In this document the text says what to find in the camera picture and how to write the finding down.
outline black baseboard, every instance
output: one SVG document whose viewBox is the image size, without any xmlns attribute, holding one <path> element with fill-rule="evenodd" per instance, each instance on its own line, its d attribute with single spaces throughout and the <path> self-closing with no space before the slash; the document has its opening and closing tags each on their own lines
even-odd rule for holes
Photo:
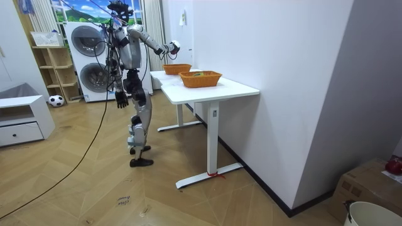
<svg viewBox="0 0 402 226">
<path fill-rule="evenodd" d="M 188 105 L 185 104 L 188 109 L 190 109 L 190 111 L 193 112 L 193 108 Z M 208 128 L 207 123 L 205 123 L 204 120 L 201 119 L 200 116 L 198 116 L 197 114 L 195 115 L 195 117 L 202 122 L 202 124 L 205 126 L 205 128 Z M 284 201 L 282 201 L 282 199 L 250 168 L 249 165 L 247 165 L 247 163 L 245 163 L 243 161 L 243 159 L 240 158 L 240 156 L 238 156 L 231 147 L 229 147 L 229 145 L 226 144 L 226 142 L 224 140 L 222 140 L 222 138 L 220 138 L 218 136 L 218 142 L 220 142 L 220 144 L 225 147 L 225 149 L 227 150 L 227 152 L 229 152 L 234 159 L 236 159 L 236 161 L 238 163 L 241 163 L 243 165 L 243 168 L 252 176 L 252 178 L 254 178 L 254 180 L 261 186 L 261 188 L 272 198 L 272 200 L 274 200 L 274 202 L 282 209 L 282 211 L 288 216 L 288 217 L 293 217 L 298 213 L 301 213 L 303 211 L 305 211 L 306 209 L 330 198 L 332 196 L 332 194 L 334 193 L 334 191 L 329 191 L 323 195 L 320 195 L 317 198 L 314 198 L 313 200 L 310 200 L 309 202 L 304 203 L 303 205 L 300 205 L 294 209 L 291 209 L 288 207 L 288 205 L 286 205 L 284 203 Z"/>
</svg>

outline red object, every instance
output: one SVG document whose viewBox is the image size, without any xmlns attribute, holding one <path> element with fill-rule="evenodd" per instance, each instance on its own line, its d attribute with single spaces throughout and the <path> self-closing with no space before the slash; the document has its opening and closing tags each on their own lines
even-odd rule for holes
<svg viewBox="0 0 402 226">
<path fill-rule="evenodd" d="M 221 178 L 223 178 L 223 179 L 226 179 L 226 177 L 225 177 L 224 175 L 220 175 L 220 174 L 218 174 L 218 172 L 216 172 L 216 173 L 211 173 L 211 174 L 209 174 L 209 173 L 207 172 L 207 175 L 208 175 L 208 176 L 218 176 L 218 177 L 221 177 Z"/>
<path fill-rule="evenodd" d="M 385 169 L 394 175 L 400 175 L 402 174 L 402 161 L 398 159 L 388 161 L 385 165 Z"/>
</svg>

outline orange basket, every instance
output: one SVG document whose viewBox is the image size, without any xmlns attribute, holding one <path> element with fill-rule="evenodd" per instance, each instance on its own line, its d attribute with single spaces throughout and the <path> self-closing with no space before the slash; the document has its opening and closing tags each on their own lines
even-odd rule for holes
<svg viewBox="0 0 402 226">
<path fill-rule="evenodd" d="M 204 75 L 194 76 L 197 73 L 204 73 Z M 188 88 L 216 86 L 219 78 L 222 76 L 221 73 L 212 71 L 180 72 L 179 75 L 183 80 L 184 86 Z"/>
<path fill-rule="evenodd" d="M 172 64 L 163 65 L 163 69 L 167 75 L 178 75 L 180 72 L 189 72 L 191 65 L 188 64 Z"/>
</svg>

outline white bucket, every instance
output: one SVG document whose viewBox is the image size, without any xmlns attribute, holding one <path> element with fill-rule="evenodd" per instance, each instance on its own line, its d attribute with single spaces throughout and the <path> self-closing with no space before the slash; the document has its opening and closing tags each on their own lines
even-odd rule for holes
<svg viewBox="0 0 402 226">
<path fill-rule="evenodd" d="M 402 217 L 368 202 L 346 203 L 348 215 L 344 226 L 400 226 Z"/>
</svg>

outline red tape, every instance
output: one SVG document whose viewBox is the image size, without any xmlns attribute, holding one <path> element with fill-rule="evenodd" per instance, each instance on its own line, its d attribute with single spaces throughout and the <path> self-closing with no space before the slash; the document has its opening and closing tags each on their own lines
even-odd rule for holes
<svg viewBox="0 0 402 226">
<path fill-rule="evenodd" d="M 224 175 L 220 175 L 220 174 L 218 174 L 218 172 L 216 172 L 216 173 L 211 173 L 211 174 L 209 174 L 209 173 L 207 172 L 207 175 L 208 175 L 208 176 L 218 176 L 218 177 L 221 177 L 221 178 L 223 178 L 223 179 L 226 179 L 226 177 L 225 177 Z"/>
</svg>

